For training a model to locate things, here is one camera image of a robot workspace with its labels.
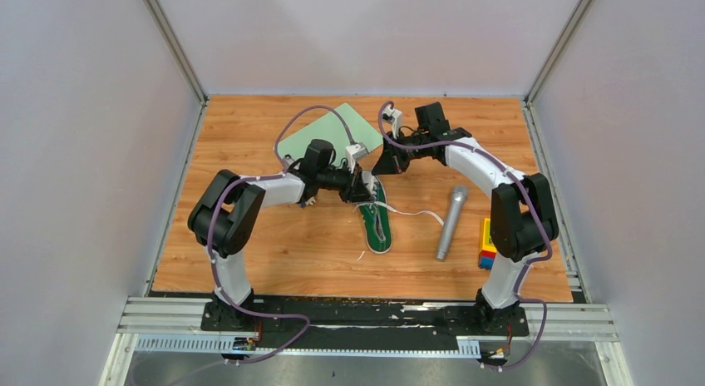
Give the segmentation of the white shoelace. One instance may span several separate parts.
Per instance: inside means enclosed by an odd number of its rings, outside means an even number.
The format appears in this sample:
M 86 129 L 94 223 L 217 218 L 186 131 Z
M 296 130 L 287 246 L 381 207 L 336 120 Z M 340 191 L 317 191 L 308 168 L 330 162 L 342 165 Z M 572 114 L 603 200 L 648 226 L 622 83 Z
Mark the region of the white shoelace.
M 359 214 L 360 212 L 356 209 L 356 204 L 354 204 L 354 210 L 357 211 Z M 417 215 L 429 215 L 432 217 L 436 222 L 438 222 L 440 225 L 444 225 L 444 220 L 434 211 L 431 210 L 420 210 L 417 212 L 408 212 L 408 211 L 402 211 L 398 210 L 394 207 L 392 207 L 388 202 L 386 204 L 386 207 L 388 208 L 388 213 L 393 213 L 393 214 L 398 214 L 398 215 L 407 215 L 407 216 L 417 216 Z

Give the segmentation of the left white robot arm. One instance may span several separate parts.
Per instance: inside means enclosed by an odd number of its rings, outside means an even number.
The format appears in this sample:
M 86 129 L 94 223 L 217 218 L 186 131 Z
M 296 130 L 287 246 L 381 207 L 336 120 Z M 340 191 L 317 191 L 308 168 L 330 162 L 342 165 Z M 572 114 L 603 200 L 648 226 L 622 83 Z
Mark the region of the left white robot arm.
M 244 248 L 253 233 L 259 212 L 275 205 L 314 203 L 319 191 L 336 191 L 344 203 L 367 203 L 376 197 L 372 175 L 357 159 L 367 147 L 354 142 L 335 165 L 333 144 L 322 139 L 309 142 L 303 157 L 286 158 L 283 171 L 268 176 L 239 176 L 219 171 L 191 211 L 187 226 L 209 256 L 214 276 L 214 296 L 207 308 L 219 326 L 244 330 L 257 319 L 253 288 L 247 278 Z

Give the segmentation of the green canvas sneaker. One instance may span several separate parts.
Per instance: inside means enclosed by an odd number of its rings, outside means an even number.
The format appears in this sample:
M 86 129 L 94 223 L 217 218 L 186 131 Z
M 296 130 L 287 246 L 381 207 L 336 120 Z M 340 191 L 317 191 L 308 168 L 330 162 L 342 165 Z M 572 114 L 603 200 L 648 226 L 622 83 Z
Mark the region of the green canvas sneaker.
M 374 181 L 375 197 L 371 202 L 358 203 L 364 224 L 368 249 L 377 255 L 384 255 L 392 248 L 392 229 L 389 220 L 386 191 L 377 176 Z

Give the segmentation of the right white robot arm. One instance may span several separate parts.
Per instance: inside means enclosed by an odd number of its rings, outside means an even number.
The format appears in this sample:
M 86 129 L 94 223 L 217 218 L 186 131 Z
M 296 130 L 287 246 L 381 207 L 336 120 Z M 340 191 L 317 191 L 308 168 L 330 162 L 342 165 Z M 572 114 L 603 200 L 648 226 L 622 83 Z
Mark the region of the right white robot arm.
M 559 227 L 550 183 L 541 173 L 527 175 L 508 166 L 469 131 L 451 127 L 440 102 L 419 106 L 415 114 L 417 128 L 406 135 L 399 123 L 401 112 L 392 101 L 382 104 L 377 124 L 390 124 L 392 130 L 382 134 L 382 154 L 372 172 L 401 174 L 411 161 L 431 157 L 488 196 L 490 237 L 497 256 L 488 280 L 477 291 L 472 320 L 482 332 L 495 334 L 518 313 L 520 290 L 533 264 L 553 255 Z

